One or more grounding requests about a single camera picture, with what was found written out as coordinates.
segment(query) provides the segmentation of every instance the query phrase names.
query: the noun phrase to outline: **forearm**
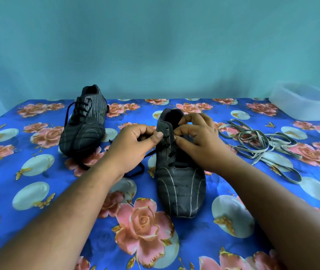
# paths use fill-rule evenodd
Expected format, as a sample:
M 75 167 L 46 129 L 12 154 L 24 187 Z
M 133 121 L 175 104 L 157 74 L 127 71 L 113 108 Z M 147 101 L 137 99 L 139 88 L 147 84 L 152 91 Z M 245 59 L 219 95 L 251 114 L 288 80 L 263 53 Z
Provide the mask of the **forearm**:
M 291 269 L 320 269 L 320 213 L 239 157 L 220 169 Z
M 97 163 L 0 250 L 0 269 L 74 269 L 117 176 Z

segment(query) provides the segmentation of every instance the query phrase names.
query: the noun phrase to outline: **plastic container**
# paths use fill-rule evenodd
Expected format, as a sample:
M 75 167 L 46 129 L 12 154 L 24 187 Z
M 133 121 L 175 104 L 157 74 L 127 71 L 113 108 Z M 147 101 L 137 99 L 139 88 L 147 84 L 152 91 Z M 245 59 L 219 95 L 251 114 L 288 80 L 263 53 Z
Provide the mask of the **plastic container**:
M 296 120 L 320 121 L 320 89 L 314 86 L 279 82 L 269 101 Z

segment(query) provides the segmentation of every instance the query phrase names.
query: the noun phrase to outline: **person's left forearm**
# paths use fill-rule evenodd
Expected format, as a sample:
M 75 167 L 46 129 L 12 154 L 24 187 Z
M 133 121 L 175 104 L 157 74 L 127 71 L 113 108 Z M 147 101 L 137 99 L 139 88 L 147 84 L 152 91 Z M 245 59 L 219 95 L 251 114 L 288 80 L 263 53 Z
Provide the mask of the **person's left forearm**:
M 65 190 L 0 250 L 0 269 L 74 269 L 113 182 L 121 178 L 106 159 Z

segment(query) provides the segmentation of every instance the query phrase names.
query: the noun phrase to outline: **finger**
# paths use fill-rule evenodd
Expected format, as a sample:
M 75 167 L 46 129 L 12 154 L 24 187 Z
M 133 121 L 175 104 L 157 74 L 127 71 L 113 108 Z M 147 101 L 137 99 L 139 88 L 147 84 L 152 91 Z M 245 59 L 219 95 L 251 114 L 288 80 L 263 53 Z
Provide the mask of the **finger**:
M 154 133 L 157 133 L 157 131 L 155 131 L 153 128 L 145 124 L 135 124 L 128 127 L 129 127 L 129 130 L 131 130 L 134 133 L 136 139 L 138 139 L 139 136 L 141 135 L 150 136 L 150 135 L 153 135 Z
M 185 151 L 191 158 L 195 158 L 198 154 L 198 145 L 191 143 L 190 141 L 182 138 L 181 136 L 175 136 L 176 145 L 183 151 Z
M 140 145 L 142 150 L 146 153 L 151 148 L 155 147 L 161 140 L 164 134 L 162 132 L 155 132 L 152 136 L 149 138 L 140 141 Z
M 204 114 L 204 113 L 201 113 L 201 114 L 199 114 L 199 115 L 201 115 L 201 117 L 203 118 L 203 120 L 205 121 L 205 123 L 206 123 L 209 127 L 214 128 L 214 121 L 213 121 L 213 119 L 212 119 L 210 116 L 208 116 L 207 114 Z
M 195 137 L 198 134 L 198 125 L 184 124 L 174 130 L 174 135 L 191 135 Z
M 206 125 L 205 120 L 198 113 L 186 114 L 180 119 L 179 125 L 185 125 L 188 122 L 191 122 L 193 125 Z

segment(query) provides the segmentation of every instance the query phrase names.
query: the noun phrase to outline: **person's right forearm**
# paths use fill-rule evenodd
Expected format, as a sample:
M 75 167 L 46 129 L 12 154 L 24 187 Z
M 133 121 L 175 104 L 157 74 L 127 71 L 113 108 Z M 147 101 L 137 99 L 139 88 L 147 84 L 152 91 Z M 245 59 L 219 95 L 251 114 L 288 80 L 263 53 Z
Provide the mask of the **person's right forearm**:
M 234 188 L 289 270 L 320 269 L 317 210 L 237 156 L 217 174 Z

